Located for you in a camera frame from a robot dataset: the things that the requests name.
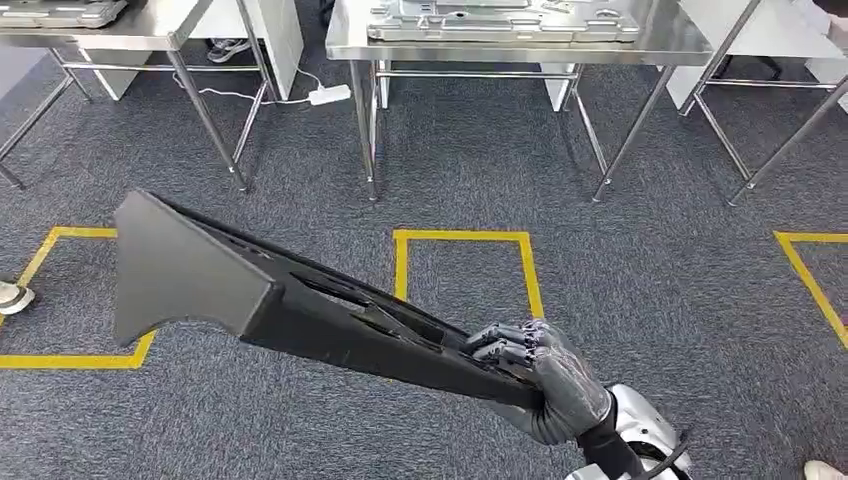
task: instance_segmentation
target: gray carpet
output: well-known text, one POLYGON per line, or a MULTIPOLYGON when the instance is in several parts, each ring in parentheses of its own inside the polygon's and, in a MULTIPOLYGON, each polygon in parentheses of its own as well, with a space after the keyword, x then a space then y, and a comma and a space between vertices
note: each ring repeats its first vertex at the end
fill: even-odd
MULTIPOLYGON (((304 68, 347 82, 346 65, 324 59, 312 3, 299 2, 304 68)), ((581 91, 609 154, 656 76, 587 68, 581 91)), ((3 100, 0 138, 57 79, 42 62, 3 100)), ((295 95, 310 88, 299 78, 295 95)), ((732 209, 729 159, 702 115, 681 118, 665 97, 593 204, 579 119, 552 113, 541 82, 395 80, 392 94, 372 204, 351 102, 263 108, 244 157, 254 192, 241 195, 167 75, 141 75, 120 103, 72 92, 5 162, 30 188, 0 188, 0 267, 21 271, 53 225, 111 225, 132 187, 388 291, 393 229, 528 231, 549 320, 603 381, 694 429, 697 478, 800 478, 811 458, 848 470, 845 350, 772 234, 846 231, 842 112, 732 209)), ((756 158, 820 98, 707 94, 756 158)), ((234 141, 249 105, 208 101, 234 141)), ((797 248, 842 311, 845 249, 797 248)), ((0 354, 122 352, 109 337, 114 255, 108 240, 60 240, 32 282, 43 300, 0 327, 0 354)), ((416 241, 409 271, 412 301, 464 328, 529 316, 515 245, 416 241)), ((163 328, 138 371, 0 371, 0 478, 564 478, 579 465, 575 447, 535 445, 475 401, 249 347, 206 324, 163 328)))

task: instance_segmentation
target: white shoe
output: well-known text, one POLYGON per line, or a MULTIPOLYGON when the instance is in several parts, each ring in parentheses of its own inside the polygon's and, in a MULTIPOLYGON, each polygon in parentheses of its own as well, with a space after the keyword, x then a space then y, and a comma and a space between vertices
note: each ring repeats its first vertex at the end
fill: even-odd
POLYGON ((804 464, 804 478, 806 480, 848 480, 848 476, 818 460, 804 464))
POLYGON ((0 282, 0 315, 20 312, 35 299, 35 293, 17 285, 0 282))

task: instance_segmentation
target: metal tray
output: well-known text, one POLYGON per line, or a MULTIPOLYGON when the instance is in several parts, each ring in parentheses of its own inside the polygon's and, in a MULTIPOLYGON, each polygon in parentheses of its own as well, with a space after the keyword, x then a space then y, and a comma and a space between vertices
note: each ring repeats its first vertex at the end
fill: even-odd
POLYGON ((126 6, 125 0, 0 1, 0 28, 100 28, 126 6))
POLYGON ((633 42, 630 0, 382 0, 368 36, 384 41, 633 42))

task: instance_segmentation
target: stainless steel table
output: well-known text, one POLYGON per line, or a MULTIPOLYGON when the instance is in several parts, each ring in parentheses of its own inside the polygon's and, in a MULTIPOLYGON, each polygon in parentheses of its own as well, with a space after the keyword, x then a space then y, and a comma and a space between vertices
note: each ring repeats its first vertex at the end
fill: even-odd
MULTIPOLYGON (((253 50, 255 66, 188 66, 180 55, 180 48, 188 39, 189 34, 197 25, 200 18, 212 4, 212 0, 140 0, 131 2, 120 17, 105 28, 89 29, 56 29, 56 28, 7 28, 0 29, 0 45, 14 47, 47 48, 52 57, 65 70, 65 78, 55 90, 36 108, 33 114, 21 127, 0 147, 0 162, 9 154, 12 148, 26 135, 33 125, 41 118, 53 103, 72 84, 90 101, 91 97, 80 84, 74 70, 131 70, 175 72, 186 92, 191 98, 201 121, 212 138, 219 155, 227 169, 233 175, 239 190, 247 191, 248 185, 238 169, 238 161, 244 150, 247 137, 250 134, 256 113, 263 99, 277 100, 279 95, 271 80, 268 67, 259 41, 253 31, 247 7, 244 0, 236 0, 242 22, 247 31, 248 40, 253 50), (171 65, 116 65, 86 62, 67 62, 57 52, 58 47, 72 46, 83 49, 124 50, 124 51, 164 51, 171 65), (262 84, 256 93, 256 100, 251 105, 244 128, 236 146, 230 150, 224 143, 221 133, 206 103, 200 96, 190 72, 244 72, 258 71, 262 75, 262 84)), ((23 183, 7 168, 0 164, 0 176, 12 185, 23 188, 23 183)))
POLYGON ((704 116, 707 118, 707 123, 710 125, 710 127, 712 127, 713 131, 716 133, 716 136, 718 137, 724 149, 727 151, 728 155, 730 156, 730 159, 733 160, 733 165, 736 166, 736 169, 739 171, 739 174, 745 181, 745 183, 736 191, 733 197, 727 200, 727 203, 733 207, 739 204, 740 200, 742 200, 742 198, 747 192, 753 190, 760 182, 762 182, 766 174, 777 166, 778 161, 782 159, 783 155, 790 149, 790 147, 794 146, 801 139, 803 139, 810 132, 810 130, 812 130, 813 126, 828 112, 828 110, 837 106, 842 96, 848 94, 848 75, 843 76, 842 80, 834 84, 821 82, 715 78, 716 72, 718 72, 722 68, 722 65, 726 65, 725 60, 730 58, 728 57, 728 52, 730 51, 733 42, 735 42, 737 37, 739 37, 739 35, 742 33, 742 30, 745 28, 745 25, 747 25, 748 21, 754 16, 754 13, 757 11, 757 8, 762 3, 762 0, 747 1, 748 4, 746 5, 745 9, 742 11, 741 15, 736 20, 736 23, 734 23, 731 27, 730 31, 727 34, 727 37, 716 49, 716 54, 715 56, 713 56, 712 61, 710 61, 709 65, 707 65, 706 70, 704 70, 704 72, 701 74, 701 78, 699 78, 698 82, 695 84, 695 88, 693 88, 692 91, 689 92, 689 95, 683 101, 683 105, 679 109, 681 115, 688 116, 689 112, 692 110, 692 107, 698 105, 698 108, 700 108, 701 111, 704 112, 704 116), (786 141, 780 144, 780 146, 765 160, 765 162, 763 162, 762 166, 759 169, 753 169, 748 165, 748 162, 746 162, 742 158, 742 155, 739 154, 739 151, 730 141, 730 137, 719 124, 719 120, 716 118, 715 113, 713 113, 712 109, 710 109, 709 105, 707 105, 706 100, 704 100, 703 95, 707 85, 725 85, 734 87, 757 88, 803 88, 815 90, 828 90, 829 94, 816 107, 816 109, 807 118, 807 120, 800 127, 798 127, 798 129, 795 130, 795 132, 790 135, 786 141))
POLYGON ((705 65, 712 56, 704 35, 698 30, 677 0, 631 0, 631 13, 640 26, 639 38, 633 43, 470 43, 470 42, 382 42, 368 38, 366 26, 369 0, 336 0, 327 33, 327 57, 350 62, 354 98, 365 163, 366 179, 372 200, 377 199, 376 144, 377 111, 383 79, 391 77, 462 77, 510 79, 558 79, 568 81, 566 107, 570 98, 580 113, 595 152, 603 179, 592 197, 599 201, 612 174, 621 164, 639 129, 665 90, 672 73, 680 65, 705 65), (371 95, 366 100, 361 83, 360 61, 370 65, 371 95), (563 73, 531 71, 452 72, 425 70, 392 70, 392 61, 427 62, 499 62, 576 64, 563 73), (642 64, 664 66, 659 81, 651 92, 615 159, 607 164, 592 127, 589 115, 577 90, 584 64, 642 64))

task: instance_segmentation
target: table leg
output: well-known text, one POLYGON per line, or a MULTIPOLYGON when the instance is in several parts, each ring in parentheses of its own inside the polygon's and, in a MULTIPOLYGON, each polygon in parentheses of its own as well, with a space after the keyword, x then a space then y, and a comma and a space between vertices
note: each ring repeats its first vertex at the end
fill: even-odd
POLYGON ((86 89, 82 86, 82 83, 80 83, 79 77, 77 77, 77 72, 75 72, 75 71, 73 71, 69 68, 64 67, 63 62, 62 62, 62 57, 59 56, 59 52, 57 52, 55 48, 48 48, 47 51, 50 53, 50 56, 52 56, 53 59, 56 60, 56 63, 58 63, 59 66, 62 67, 62 70, 64 70, 65 73, 69 77, 71 77, 71 80, 74 81, 74 84, 76 84, 77 88, 82 93, 82 96, 85 97, 85 99, 90 102, 91 101, 91 95, 88 94, 88 91, 86 91, 86 89))
MULTIPOLYGON (((57 85, 52 92, 50 92, 50 95, 48 95, 47 98, 45 98, 41 102, 41 104, 38 105, 38 107, 35 109, 34 112, 32 112, 32 115, 30 115, 29 118, 26 119, 23 125, 18 127, 15 133, 13 133, 12 136, 9 137, 8 140, 6 140, 6 143, 4 143, 2 147, 0 147, 0 162, 2 162, 4 158, 6 158, 6 155, 8 155, 9 152, 12 151, 13 148, 15 148, 15 145, 17 145, 18 142, 20 142, 21 139, 24 138, 24 135, 26 135, 27 132, 32 129, 33 125, 35 125, 35 122, 37 122, 38 119, 44 116, 45 113, 47 113, 47 110, 50 109, 50 107, 54 103, 56 103, 56 100, 58 100, 59 97, 61 97, 62 94, 65 93, 65 90, 67 90, 72 83, 74 83, 74 79, 66 75, 62 82, 57 85)), ((12 173, 5 167, 0 166, 0 175, 2 175, 3 178, 8 180, 9 183, 11 183, 12 185, 18 188, 23 188, 23 183, 21 183, 21 181, 18 180, 18 178, 14 175, 12 175, 12 173)))
POLYGON ((368 116, 368 131, 371 133, 369 140, 371 141, 371 158, 374 159, 374 170, 377 169, 377 145, 380 144, 379 129, 377 126, 377 115, 380 111, 380 97, 382 89, 380 88, 380 79, 377 78, 377 62, 371 62, 370 69, 370 84, 371 84, 371 109, 368 116))
POLYGON ((721 68, 724 63, 725 55, 730 51, 730 47, 733 45, 733 42, 736 41, 736 37, 742 32, 742 29, 745 28, 745 24, 748 23, 748 20, 757 10, 757 7, 760 6, 762 0, 748 0, 748 5, 745 6, 745 10, 742 11, 742 14, 736 20, 736 23, 731 27, 730 32, 727 33, 727 37, 724 38, 724 41, 721 42, 716 52, 713 54, 713 58, 710 60, 710 63, 707 64, 704 72, 701 74, 701 78, 698 79, 698 83, 692 88, 692 91, 689 92, 689 95, 686 97, 686 100, 683 101, 683 105, 680 106, 678 113, 680 115, 688 116, 689 112, 692 110, 692 106, 695 105, 695 95, 701 95, 704 92, 704 88, 707 86, 707 81, 713 78, 716 70, 721 68))
MULTIPOLYGON (((350 80, 351 85, 353 86, 353 99, 356 103, 356 120, 359 125, 359 143, 362 148, 362 160, 365 163, 365 177, 366 182, 368 183, 368 198, 370 200, 377 200, 377 185, 376 179, 374 176, 375 173, 375 146, 372 142, 376 140, 376 115, 371 115, 371 118, 368 118, 368 106, 365 103, 365 95, 362 91, 362 75, 360 74, 359 62, 356 60, 351 60, 350 62, 350 80)), ((375 105, 374 100, 376 100, 376 92, 374 91, 374 72, 373 66, 372 73, 370 77, 372 78, 372 105, 375 105)))
POLYGON ((188 93, 189 98, 191 98, 191 103, 194 104, 197 114, 200 115, 200 119, 203 121, 206 131, 209 133, 209 136, 212 137, 212 142, 215 144, 215 148, 218 149, 218 153, 224 160, 224 164, 227 166, 227 169, 233 174, 233 178, 236 180, 236 185, 238 185, 239 190, 246 192, 247 183, 244 181, 244 177, 242 176, 241 171, 239 171, 235 159, 224 144, 224 139, 221 137, 221 132, 218 131, 218 127, 215 126, 215 121, 212 120, 212 115, 206 107, 206 102, 204 102, 200 97, 200 93, 197 91, 197 85, 194 84, 194 79, 192 79, 191 73, 188 71, 188 68, 186 68, 182 55, 180 55, 180 52, 167 52, 167 54, 168 59, 171 60, 171 64, 174 65, 174 70, 176 71, 177 76, 185 87, 185 91, 188 93))
MULTIPOLYGON (((390 60, 380 60, 377 62, 380 70, 391 70, 392 62, 390 60)), ((380 79, 380 108, 385 110, 389 108, 389 82, 391 78, 383 77, 380 79)))
POLYGON ((583 76, 583 64, 578 63, 578 64, 574 65, 574 69, 572 71, 574 72, 575 75, 577 75, 577 78, 574 79, 574 80, 568 80, 568 85, 565 87, 566 92, 565 92, 565 98, 563 98, 563 100, 562 100, 562 110, 565 110, 566 112, 569 109, 568 104, 571 101, 571 97, 574 96, 574 93, 577 90, 577 84, 580 83, 580 77, 583 76))
POLYGON ((265 63, 265 55, 262 54, 262 47, 259 46, 256 32, 253 31, 253 22, 250 20, 247 5, 245 5, 244 0, 236 0, 236 3, 239 7, 242 23, 244 23, 244 30, 247 32, 247 41, 250 42, 250 48, 253 50, 253 58, 259 67, 259 73, 262 74, 262 80, 268 84, 268 98, 276 102, 280 99, 280 93, 277 91, 277 84, 274 83, 271 73, 268 71, 268 64, 265 63))
POLYGON ((671 80, 671 76, 674 74, 675 70, 676 67, 671 65, 668 65, 663 68, 662 73, 660 74, 660 79, 657 80, 657 84, 654 86, 654 91, 651 92, 651 95, 649 95, 648 99, 645 100, 645 103, 642 105, 642 109, 639 111, 639 115, 636 117, 636 120, 630 127, 630 132, 627 134, 627 138, 624 139, 624 143, 618 150, 618 153, 615 156, 615 160, 612 161, 606 173, 604 173, 604 179, 601 180, 601 184, 598 186, 598 190, 592 197, 593 201, 601 201, 601 196, 604 193, 604 189, 607 185, 612 183, 612 174, 615 172, 615 169, 618 168, 618 166, 621 164, 621 159, 624 158, 624 155, 627 154, 627 150, 629 150, 632 146, 633 141, 636 139, 636 135, 639 134, 639 130, 642 128, 642 124, 645 123, 645 120, 648 118, 648 115, 651 114, 651 111, 654 109, 654 106, 657 104, 657 101, 660 99, 663 93, 665 93, 665 86, 668 84, 668 81, 671 80))
POLYGON ((736 192, 736 195, 733 196, 732 199, 728 203, 732 206, 736 206, 737 202, 745 195, 745 192, 748 190, 753 190, 754 187, 757 186, 760 180, 768 173, 769 170, 774 168, 777 160, 786 153, 789 148, 791 148, 794 144, 798 143, 799 140, 804 138, 813 126, 830 110, 833 106, 839 103, 839 100, 843 95, 848 94, 848 75, 842 77, 842 81, 839 82, 839 85, 827 96, 822 102, 816 107, 813 114, 810 115, 810 118, 801 125, 795 133, 792 134, 782 145, 777 147, 777 150, 766 160, 766 163, 757 170, 756 173, 751 177, 751 179, 746 183, 742 188, 736 192))
POLYGON ((265 90, 271 86, 265 82, 259 86, 256 92, 253 103, 250 105, 250 110, 247 112, 247 118, 244 121, 244 127, 241 129, 241 136, 236 142, 236 148, 233 150, 233 161, 238 165, 241 154, 244 152, 244 146, 247 145, 247 139, 250 136, 250 130, 253 128, 253 122, 256 121, 256 114, 259 113, 259 107, 262 106, 262 99, 265 98, 265 90))
POLYGON ((592 119, 589 118, 589 112, 586 111, 586 106, 583 105, 583 99, 580 97, 580 92, 574 89, 574 103, 577 105, 577 111, 580 113, 580 120, 583 121, 583 126, 586 128, 586 136, 589 137, 589 144, 592 145, 592 151, 595 152, 595 160, 598 161, 598 168, 601 169, 601 174, 607 173, 607 160, 604 157, 604 149, 601 147, 601 142, 598 141, 598 134, 595 133, 595 127, 592 126, 592 119))

